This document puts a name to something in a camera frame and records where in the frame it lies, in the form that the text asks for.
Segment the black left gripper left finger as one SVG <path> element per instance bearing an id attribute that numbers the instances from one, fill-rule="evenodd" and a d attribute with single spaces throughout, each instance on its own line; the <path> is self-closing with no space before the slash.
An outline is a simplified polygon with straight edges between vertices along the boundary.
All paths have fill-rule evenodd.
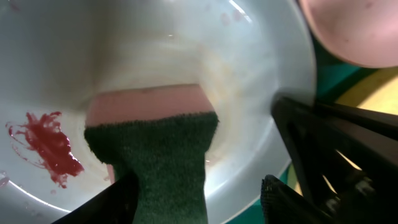
<path id="1" fill-rule="evenodd" d="M 132 224 L 138 194 L 137 176 L 130 172 L 52 224 Z"/>

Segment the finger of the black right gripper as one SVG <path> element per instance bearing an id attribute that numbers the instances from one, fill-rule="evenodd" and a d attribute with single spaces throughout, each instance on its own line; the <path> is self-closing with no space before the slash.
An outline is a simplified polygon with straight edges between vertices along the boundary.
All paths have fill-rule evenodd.
<path id="1" fill-rule="evenodd" d="M 397 116 L 283 96 L 271 113 L 308 203 L 332 223 L 397 222 Z"/>

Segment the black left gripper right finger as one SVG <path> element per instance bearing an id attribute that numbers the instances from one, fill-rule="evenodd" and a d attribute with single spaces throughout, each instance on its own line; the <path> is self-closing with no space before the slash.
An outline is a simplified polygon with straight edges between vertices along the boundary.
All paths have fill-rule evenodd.
<path id="1" fill-rule="evenodd" d="M 266 224 L 322 224 L 331 218 L 273 175 L 261 184 L 261 207 Z"/>

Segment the pink green sponge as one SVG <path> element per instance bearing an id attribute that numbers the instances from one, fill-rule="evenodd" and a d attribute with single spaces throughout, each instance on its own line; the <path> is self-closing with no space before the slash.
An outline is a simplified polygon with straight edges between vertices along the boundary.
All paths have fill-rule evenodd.
<path id="1" fill-rule="evenodd" d="M 134 223 L 206 223 L 205 154 L 218 116 L 199 85 L 101 93 L 84 137 L 112 181 L 138 180 Z"/>

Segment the white pink plate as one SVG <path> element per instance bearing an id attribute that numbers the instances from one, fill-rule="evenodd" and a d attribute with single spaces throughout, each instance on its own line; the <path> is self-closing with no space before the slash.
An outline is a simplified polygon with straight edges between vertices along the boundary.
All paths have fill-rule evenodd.
<path id="1" fill-rule="evenodd" d="M 366 68 L 397 66 L 397 0 L 300 0 L 308 25 L 336 58 Z"/>

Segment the light blue plate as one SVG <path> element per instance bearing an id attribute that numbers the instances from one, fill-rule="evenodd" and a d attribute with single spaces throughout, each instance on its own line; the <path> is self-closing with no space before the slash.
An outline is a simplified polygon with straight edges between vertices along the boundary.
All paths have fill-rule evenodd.
<path id="1" fill-rule="evenodd" d="M 52 223 L 109 186 L 83 137 L 96 94 L 186 83 L 219 117 L 205 197 L 208 221 L 226 223 L 290 163 L 275 93 L 313 103 L 315 56 L 295 1 L 1 0 L 1 222 Z M 62 184 L 7 131 L 54 111 L 84 168 Z"/>

